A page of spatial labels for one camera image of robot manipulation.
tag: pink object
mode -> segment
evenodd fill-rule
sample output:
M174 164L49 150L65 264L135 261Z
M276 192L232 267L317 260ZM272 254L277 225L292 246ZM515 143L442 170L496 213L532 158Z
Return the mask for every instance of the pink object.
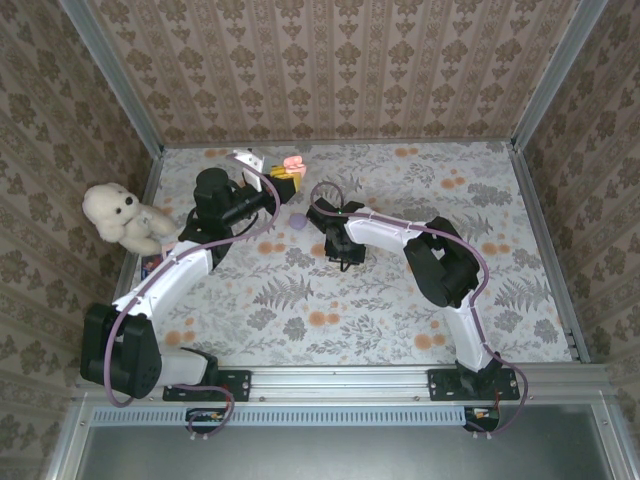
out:
M301 177L304 177L304 174L307 173L307 167L302 163L300 155L285 158L282 165L287 173L299 173Z

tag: yellow object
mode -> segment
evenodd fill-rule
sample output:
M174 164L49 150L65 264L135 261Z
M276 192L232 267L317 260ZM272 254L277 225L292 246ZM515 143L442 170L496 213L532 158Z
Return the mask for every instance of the yellow object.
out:
M284 175L287 173L287 169L283 166L271 167L271 176L276 177L278 175Z
M286 180L288 178L293 179L293 186L296 189L296 192L300 191L300 180L302 176L299 173L287 173L284 167L273 167L271 169L271 176L273 178L279 178L281 180Z

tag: teddy bear head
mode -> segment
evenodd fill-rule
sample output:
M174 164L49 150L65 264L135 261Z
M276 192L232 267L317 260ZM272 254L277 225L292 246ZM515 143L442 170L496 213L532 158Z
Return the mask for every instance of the teddy bear head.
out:
M133 193L117 183L107 183L87 190L82 210L103 240L117 242L124 236L124 225L140 213L141 207Z

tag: wire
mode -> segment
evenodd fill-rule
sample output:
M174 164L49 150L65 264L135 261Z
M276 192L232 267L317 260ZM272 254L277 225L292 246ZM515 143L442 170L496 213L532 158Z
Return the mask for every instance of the wire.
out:
M229 401L229 409L227 410L227 415L222 419L220 424L218 424L218 426L213 429L213 431L207 433L208 437L213 437L214 435L217 435L218 433L220 433L220 431L227 425L227 423L229 423L229 420L231 420L233 411L236 408L236 401L235 401L235 398L233 397L233 393L231 393L226 388L214 387L214 386L201 386L201 385L182 385L182 384L174 385L173 387L180 388L182 390L192 390L194 392L203 392L207 390L213 391L213 392L220 392L227 397L227 400ZM205 411L194 412L194 414L189 418L189 423L187 424L187 430L189 430L190 434L196 435L196 432L194 432L193 430L193 422L196 418L204 415L205 413L207 412Z
M133 400L134 400L133 397L129 397L124 402L119 401L115 397L115 395L113 393L113 388L111 387L111 357L112 357L112 354L113 354L113 346L115 344L116 337L118 336L118 330L120 329L120 326L122 325L122 322L126 318L127 314L131 311L131 309L137 303L139 303L142 298L144 298L145 294L155 284L155 282L157 282L163 275L165 275L180 260L184 259L185 257L188 257L192 253L195 253L195 252L197 252L199 250L220 247L222 245L228 245L230 243L238 242L240 240L245 240L247 238L251 238L251 237L255 237L256 235L260 235L261 233L268 231L273 226L273 224L275 223L276 219L278 218L278 215L280 215L280 196L278 195L278 191L276 190L276 187L273 185L273 183L271 183L271 181L265 175L263 175L262 173L258 172L253 167L251 167L249 165L246 165L246 164L242 163L240 160L236 159L233 156L233 154L227 155L227 159L232 160L235 163L240 164L243 168L246 168L247 170L249 170L254 175L257 175L260 178L260 180L262 181L262 183L264 183L267 186L269 191L272 193L273 199L274 199L275 204L276 204L275 210L273 212L273 215L271 216L271 219L265 225L263 225L262 227L258 228L257 230L255 230L252 233L244 233L244 234L236 235L236 236L231 237L231 238L225 238L223 240L216 240L215 242L205 243L203 245L197 245L195 247L189 248L188 250L185 250L184 252L176 255L173 258L173 261L167 262L164 266L160 267L160 269L159 269L157 274L155 274L155 275L153 275L151 277L147 277L148 278L147 283L140 289L140 291L136 294L136 296L133 299L131 299L131 301L122 309L122 311L116 317L116 320L115 320L115 322L113 324L113 327L111 327L111 332L109 332L109 338L107 339L107 345L105 347L105 352L104 352L104 376L103 376L104 390L105 390L105 394L107 395L107 399L115 407L118 407L118 408L126 407L126 406L130 405L131 402L133 402Z
M480 342L482 344L482 347L487 351L489 355L491 355L492 358L500 362L502 365L508 368L511 368L514 372L520 375L520 377L522 378L522 384L523 384L523 392L522 392L522 397L520 398L520 404L518 405L518 409L516 410L516 413L513 415L513 417L511 417L511 419L505 425L494 430L493 432L485 432L484 429L478 427L479 431L485 432L487 433L487 435L489 435L489 433L491 433L491 435L497 435L499 433L504 432L507 428L509 428L513 424L513 422L520 416L520 413L522 412L522 408L524 407L524 404L527 401L527 396L529 394L529 381L527 380L526 375L520 368L515 366L513 363L508 362L507 360L500 357L500 355L494 352L487 343L487 337L484 334L484 329L482 328L482 323L480 322L480 318L478 316L478 312L476 312L476 306L475 306L476 299L480 296L482 291L487 287L487 284L489 283L489 265L487 265L486 260L483 258L480 252L476 250L472 245L465 242L461 238L456 237L455 235L451 235L450 233L447 233L447 232L442 232L440 230L435 230L433 228L425 227L422 225L416 225L411 222L396 220L393 218L383 217L375 214L369 215L366 213L358 213L358 212L334 213L334 212L329 212L328 210L324 210L318 207L314 201L314 197L316 196L318 189L322 186L331 186L335 188L340 196L341 202L344 202L344 194L342 193L342 190L340 189L340 187L333 182L327 182L327 181L320 182L315 187L313 187L310 194L311 206L315 208L318 212L322 213L323 215L328 215L330 217L343 217L343 218L348 218L348 217L369 218L371 220L376 220L378 222L386 223L396 227L408 228L410 230L418 230L421 232L428 233L430 235L435 235L438 237L446 238L447 240L451 240L452 242L457 243L458 245L469 250L473 254L473 256L476 258L476 260L478 261L478 264L482 268L483 277L482 277L482 282L480 283L480 286L475 290L475 292L473 293L473 295L471 295L471 298L469 299L469 307L471 309L473 322L476 326L476 330L478 331L478 336L480 337Z

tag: floral tablecloth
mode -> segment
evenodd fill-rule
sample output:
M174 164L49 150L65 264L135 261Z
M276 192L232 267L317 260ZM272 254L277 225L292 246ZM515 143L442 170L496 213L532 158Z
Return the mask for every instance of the floral tablecloth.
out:
M306 212L311 188L330 180L347 200L384 214L451 220L491 269L479 300L491 345L518 362L571 360L504 143L261 151L274 163L302 155L308 166L302 192L283 206L275 229L234 244L221 265L158 320L162 341L214 353L227 366L452 363L455 347L443 315L420 294L404 258L368 248L363 265L340 273L324 257L319 231L288 225L291 214ZM201 170L222 166L240 180L240 168L225 160L230 152L166 151L155 205L184 225ZM337 203L335 193L325 193ZM263 212L258 225L266 221Z

